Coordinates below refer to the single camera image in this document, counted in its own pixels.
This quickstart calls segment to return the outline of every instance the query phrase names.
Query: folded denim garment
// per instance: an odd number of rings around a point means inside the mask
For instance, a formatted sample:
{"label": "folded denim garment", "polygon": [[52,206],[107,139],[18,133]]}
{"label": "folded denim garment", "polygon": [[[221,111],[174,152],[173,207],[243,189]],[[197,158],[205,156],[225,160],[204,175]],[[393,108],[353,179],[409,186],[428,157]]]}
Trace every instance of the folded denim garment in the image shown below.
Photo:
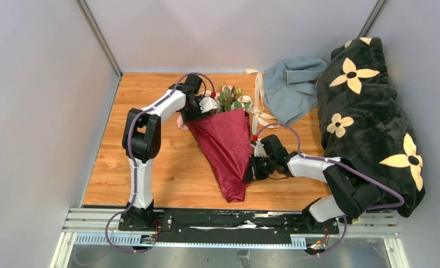
{"label": "folded denim garment", "polygon": [[321,59],[299,56],[265,71],[265,105],[279,122],[290,125],[317,105],[317,92],[311,82],[325,70]]}

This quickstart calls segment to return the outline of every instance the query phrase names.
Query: flower bouquet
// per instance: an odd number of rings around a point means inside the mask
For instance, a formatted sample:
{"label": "flower bouquet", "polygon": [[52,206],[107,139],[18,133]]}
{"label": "flower bouquet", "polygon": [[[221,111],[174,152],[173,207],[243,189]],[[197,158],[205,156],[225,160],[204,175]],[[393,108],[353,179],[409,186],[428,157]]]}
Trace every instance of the flower bouquet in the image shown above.
{"label": "flower bouquet", "polygon": [[245,109],[251,100],[243,102],[242,90],[225,83],[216,94],[205,95],[216,98],[218,108],[206,118],[188,122],[187,127],[210,163],[225,199],[244,201],[249,183],[242,181],[252,153],[250,121]]}

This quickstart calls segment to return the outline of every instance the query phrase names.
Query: black blanket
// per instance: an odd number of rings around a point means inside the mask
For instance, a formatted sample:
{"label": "black blanket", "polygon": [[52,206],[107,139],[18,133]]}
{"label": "black blanket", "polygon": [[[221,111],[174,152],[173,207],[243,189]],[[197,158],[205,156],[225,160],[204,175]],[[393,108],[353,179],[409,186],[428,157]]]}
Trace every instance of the black blanket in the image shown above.
{"label": "black blanket", "polygon": [[[317,81],[317,94],[324,156],[357,155],[373,179],[404,197],[398,212],[410,216],[425,195],[423,162],[389,83],[381,39],[362,37],[335,49]],[[396,202],[390,194],[382,200]]]}

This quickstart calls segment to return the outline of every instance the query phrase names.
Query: red cloth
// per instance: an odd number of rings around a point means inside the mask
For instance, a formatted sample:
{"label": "red cloth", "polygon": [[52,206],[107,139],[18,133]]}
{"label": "red cloth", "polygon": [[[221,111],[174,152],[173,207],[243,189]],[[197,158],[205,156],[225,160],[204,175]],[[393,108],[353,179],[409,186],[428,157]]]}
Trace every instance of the red cloth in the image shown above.
{"label": "red cloth", "polygon": [[245,200],[243,183],[250,162],[250,120],[243,109],[214,114],[187,123],[189,130],[212,167],[228,202]]}

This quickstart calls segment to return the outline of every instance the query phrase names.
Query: wooden tabletop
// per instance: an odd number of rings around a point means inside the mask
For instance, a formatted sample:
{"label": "wooden tabletop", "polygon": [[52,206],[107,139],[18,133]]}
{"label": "wooden tabletop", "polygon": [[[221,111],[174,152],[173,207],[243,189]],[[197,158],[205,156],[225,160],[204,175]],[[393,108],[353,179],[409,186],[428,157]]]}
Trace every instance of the wooden tabletop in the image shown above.
{"label": "wooden tabletop", "polygon": [[[84,204],[127,203],[131,184],[130,165],[121,146],[127,113],[131,108],[141,109],[156,101],[181,76],[168,73],[123,75]],[[254,97],[255,75],[208,76],[216,87],[226,82],[243,89],[243,94]],[[152,172],[152,194],[156,207],[302,210],[310,202],[329,194],[325,184],[312,179],[267,179],[253,182],[247,188],[244,202],[227,203],[194,137],[190,131],[177,128],[178,116],[174,114],[168,118],[161,130],[161,150],[154,160]],[[306,154],[323,155],[318,124],[317,108],[292,124],[292,128],[300,134],[301,150]],[[260,136],[269,134],[276,134],[289,152],[297,150],[297,140],[288,129],[267,129]]]}

